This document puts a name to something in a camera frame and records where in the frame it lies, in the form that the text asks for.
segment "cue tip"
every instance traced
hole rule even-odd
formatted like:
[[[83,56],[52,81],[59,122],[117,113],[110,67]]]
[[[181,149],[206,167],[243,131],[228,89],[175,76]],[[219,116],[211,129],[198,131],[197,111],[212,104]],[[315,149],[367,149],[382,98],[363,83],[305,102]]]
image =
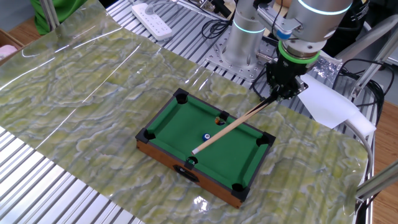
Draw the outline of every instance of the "cue tip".
[[[196,153],[198,153],[199,152],[199,149],[198,148],[195,148],[192,152],[191,152],[191,154],[194,156]]]

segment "blue led ring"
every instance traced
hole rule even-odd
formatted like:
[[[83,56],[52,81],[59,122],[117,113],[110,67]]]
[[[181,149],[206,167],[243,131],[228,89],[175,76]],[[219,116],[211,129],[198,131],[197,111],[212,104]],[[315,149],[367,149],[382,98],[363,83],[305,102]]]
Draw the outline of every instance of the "blue led ring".
[[[299,2],[302,6],[304,6],[304,8],[308,9],[309,11],[312,11],[312,12],[315,12],[315,13],[318,13],[318,14],[321,14],[321,15],[326,15],[326,16],[335,16],[335,15],[344,13],[344,12],[346,12],[346,11],[351,7],[351,5],[352,5],[352,3],[351,3],[346,9],[343,9],[343,10],[340,10],[340,11],[337,11],[337,12],[325,12],[325,11],[321,11],[321,10],[318,10],[318,9],[314,9],[313,7],[311,7],[311,6],[307,5],[307,4],[305,4],[305,3],[303,2],[303,0],[298,0],[298,2]]]
[[[241,31],[243,31],[243,32],[248,32],[248,33],[250,33],[250,34],[258,34],[258,33],[260,33],[260,32],[263,32],[263,31],[266,29],[266,28],[264,28],[264,29],[259,30],[259,31],[250,31],[250,30],[245,30],[245,29],[243,29],[242,27],[238,26],[238,25],[236,24],[235,20],[234,20],[234,24],[235,24],[235,26],[236,26],[238,29],[240,29]]]

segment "green ring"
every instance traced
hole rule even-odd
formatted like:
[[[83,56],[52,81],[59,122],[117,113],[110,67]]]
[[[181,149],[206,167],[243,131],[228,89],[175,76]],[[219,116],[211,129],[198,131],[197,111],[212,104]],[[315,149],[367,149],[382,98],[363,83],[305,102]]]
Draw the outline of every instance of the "green ring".
[[[284,49],[283,46],[282,46],[282,41],[279,41],[278,49],[279,49],[279,52],[280,52],[287,60],[290,60],[291,62],[297,63],[297,64],[308,64],[308,63],[312,63],[312,62],[316,61],[316,60],[318,59],[319,55],[321,54],[321,51],[318,51],[318,53],[317,53],[314,57],[312,57],[312,58],[308,58],[308,59],[298,59],[298,58],[295,58],[295,57],[289,55],[289,54],[285,51],[285,49]]]

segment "white paper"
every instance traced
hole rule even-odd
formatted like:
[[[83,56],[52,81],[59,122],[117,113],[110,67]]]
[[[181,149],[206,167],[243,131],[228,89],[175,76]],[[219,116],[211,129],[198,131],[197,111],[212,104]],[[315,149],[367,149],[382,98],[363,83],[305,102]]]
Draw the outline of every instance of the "white paper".
[[[334,128],[352,118],[359,111],[350,100],[318,82],[310,75],[302,75],[301,79],[308,85],[308,88],[298,97],[315,121],[329,128]]]
[[[364,137],[370,135],[376,130],[375,125],[368,121],[360,111],[357,111],[354,116],[348,119],[348,121],[353,124]]]

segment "miniature pool table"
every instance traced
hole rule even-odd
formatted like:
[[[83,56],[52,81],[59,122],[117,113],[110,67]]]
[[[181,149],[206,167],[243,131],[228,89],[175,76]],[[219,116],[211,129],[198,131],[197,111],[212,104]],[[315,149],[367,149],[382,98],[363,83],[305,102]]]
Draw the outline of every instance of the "miniature pool table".
[[[243,123],[195,157],[191,155],[203,143],[205,133],[213,136],[234,120],[227,112],[178,89],[137,134],[137,147],[239,208],[275,137]]]

